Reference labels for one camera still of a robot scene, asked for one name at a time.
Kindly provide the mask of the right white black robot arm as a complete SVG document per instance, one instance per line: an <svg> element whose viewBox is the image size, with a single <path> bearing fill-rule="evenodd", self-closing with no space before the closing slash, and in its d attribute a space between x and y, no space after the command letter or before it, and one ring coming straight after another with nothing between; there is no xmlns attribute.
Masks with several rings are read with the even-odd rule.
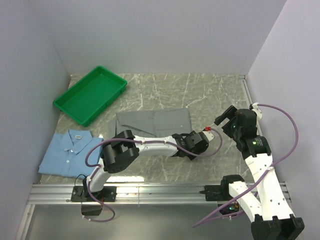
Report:
<svg viewBox="0 0 320 240"><path fill-rule="evenodd" d="M224 176L220 194L226 200L237 201L251 221L255 240L295 240L305 228L302 218L296 217L283 194L275 172L272 151L267 139L258 134L257 123L262 111L257 104L249 109L231 105L214 123L228 122L223 132L235 141L237 149L254 179L255 197L240 175Z"/></svg>

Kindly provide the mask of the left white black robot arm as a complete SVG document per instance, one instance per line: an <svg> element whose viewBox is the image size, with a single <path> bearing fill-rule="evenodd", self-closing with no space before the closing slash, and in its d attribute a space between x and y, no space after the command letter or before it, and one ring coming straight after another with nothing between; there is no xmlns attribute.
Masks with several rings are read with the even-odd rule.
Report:
<svg viewBox="0 0 320 240"><path fill-rule="evenodd" d="M188 157L193 160L206 151L208 144L203 132L150 138L125 130L89 150L85 164L94 170L83 180L83 195L89 201L96 201L110 175L125 170L139 156Z"/></svg>

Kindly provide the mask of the grey long sleeve shirt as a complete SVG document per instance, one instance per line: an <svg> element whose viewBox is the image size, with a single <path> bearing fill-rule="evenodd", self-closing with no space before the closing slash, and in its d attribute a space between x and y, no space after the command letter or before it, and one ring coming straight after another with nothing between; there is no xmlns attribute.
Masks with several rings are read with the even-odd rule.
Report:
<svg viewBox="0 0 320 240"><path fill-rule="evenodd" d="M130 130L133 135L147 138L163 138L173 134L189 134L192 131L187 108L122 111L108 122L108 137Z"/></svg>

